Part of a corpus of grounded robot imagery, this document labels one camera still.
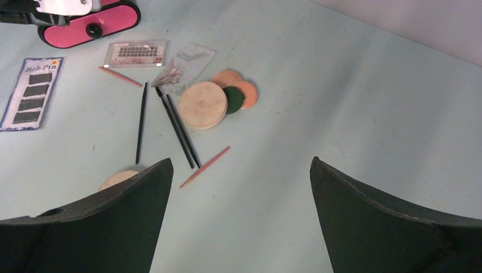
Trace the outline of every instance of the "black knob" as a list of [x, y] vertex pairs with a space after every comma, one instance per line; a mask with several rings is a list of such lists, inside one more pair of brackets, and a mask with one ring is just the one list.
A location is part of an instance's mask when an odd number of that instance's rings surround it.
[[87, 35], [94, 40], [101, 38], [103, 35], [102, 27], [96, 23], [88, 24], [85, 31], [87, 32]]

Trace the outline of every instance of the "orange wooden stick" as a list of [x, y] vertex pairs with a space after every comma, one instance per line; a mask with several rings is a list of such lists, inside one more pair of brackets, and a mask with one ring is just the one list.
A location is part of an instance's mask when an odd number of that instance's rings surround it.
[[183, 188], [186, 186], [189, 182], [193, 181], [198, 175], [201, 174], [205, 169], [207, 169], [211, 164], [213, 164], [216, 160], [218, 160], [222, 155], [224, 155], [227, 150], [229, 150], [229, 146], [227, 146], [224, 150], [222, 150], [220, 153], [218, 153], [217, 156], [213, 157], [211, 160], [209, 160], [204, 166], [202, 166], [200, 169], [198, 169], [193, 175], [191, 175], [186, 182], [184, 182], [179, 188]]
[[111, 70], [111, 69], [108, 69], [108, 68], [105, 68], [105, 67], [99, 67], [99, 69], [106, 72], [106, 73], [109, 73], [112, 76], [117, 77], [121, 80], [125, 80], [127, 82], [130, 82], [130, 83], [134, 84], [135, 86], [142, 87], [142, 84], [140, 84], [140, 83], [136, 82], [135, 80], [133, 80], [131, 78], [128, 78], [128, 77], [126, 77], [126, 76], [124, 76], [124, 75], [122, 75], [122, 74], [120, 74], [120, 73], [118, 73], [114, 70]]

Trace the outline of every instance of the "black stick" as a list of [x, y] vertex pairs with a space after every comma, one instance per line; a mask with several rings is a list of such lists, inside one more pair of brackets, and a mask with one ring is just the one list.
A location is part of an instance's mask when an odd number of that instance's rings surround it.
[[143, 131], [143, 128], [144, 128], [144, 112], [145, 112], [145, 109], [146, 109], [146, 94], [147, 94], [147, 83], [144, 86], [144, 92], [142, 93], [142, 104], [140, 105], [139, 132], [137, 134], [136, 164], [139, 164], [139, 158], [140, 158], [140, 143], [142, 141], [142, 131]]
[[186, 145], [188, 146], [189, 152], [191, 153], [191, 156], [194, 159], [194, 162], [196, 163], [198, 168], [201, 168], [201, 164], [199, 163], [199, 159], [196, 156], [196, 153], [194, 152], [193, 146], [191, 144], [191, 140], [188, 137], [188, 134], [186, 133], [186, 130], [184, 129], [184, 125], [181, 122], [181, 119], [179, 119], [179, 115], [177, 114], [176, 107], [174, 106], [174, 103], [172, 102], [172, 98], [170, 97], [169, 94], [166, 95], [167, 97], [167, 102], [169, 102], [169, 107], [171, 107], [171, 112], [172, 115], [174, 116], [174, 120], [176, 121], [177, 127], [181, 131], [182, 138], [184, 138], [184, 141], [186, 142]]
[[161, 101], [163, 102], [164, 108], [166, 110], [167, 116], [169, 117], [169, 120], [171, 121], [172, 127], [174, 128], [174, 131], [176, 132], [177, 139], [179, 140], [179, 143], [181, 144], [182, 150], [184, 151], [184, 154], [186, 155], [186, 158], [188, 159], [189, 165], [191, 166], [191, 169], [194, 169], [194, 164], [193, 161], [191, 160], [191, 157], [189, 156], [188, 149], [185, 146], [184, 141], [182, 140], [182, 136], [179, 133], [179, 130], [176, 126], [176, 122], [174, 121], [174, 118], [172, 117], [171, 111], [169, 111], [169, 107], [166, 104], [166, 101], [164, 100], [163, 93], [161, 92], [161, 89], [156, 86], [156, 92], [157, 95], [161, 98]]

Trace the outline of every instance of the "green round pad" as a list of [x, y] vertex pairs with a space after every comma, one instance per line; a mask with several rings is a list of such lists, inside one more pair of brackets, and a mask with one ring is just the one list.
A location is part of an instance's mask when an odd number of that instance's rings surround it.
[[228, 86], [223, 88], [223, 91], [227, 97], [227, 111], [226, 114], [236, 113], [241, 106], [243, 106], [244, 95], [239, 88], [234, 86]]

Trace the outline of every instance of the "white table surface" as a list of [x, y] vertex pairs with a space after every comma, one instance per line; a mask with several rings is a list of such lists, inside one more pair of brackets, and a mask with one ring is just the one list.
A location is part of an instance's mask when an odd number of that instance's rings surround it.
[[[97, 191], [112, 174], [164, 158], [174, 180], [152, 272], [331, 272], [311, 193], [319, 156], [378, 189], [482, 218], [482, 69], [302, 0], [139, 1], [135, 29], [72, 49], [34, 26], [0, 24], [0, 107], [26, 57], [65, 56], [43, 127], [0, 133], [0, 218], [35, 216]], [[168, 39], [218, 54], [198, 81], [236, 69], [259, 87], [252, 109], [189, 130], [191, 185], [164, 108], [150, 91], [133, 167], [142, 88], [98, 70], [107, 45]], [[158, 69], [124, 69], [140, 82]]]

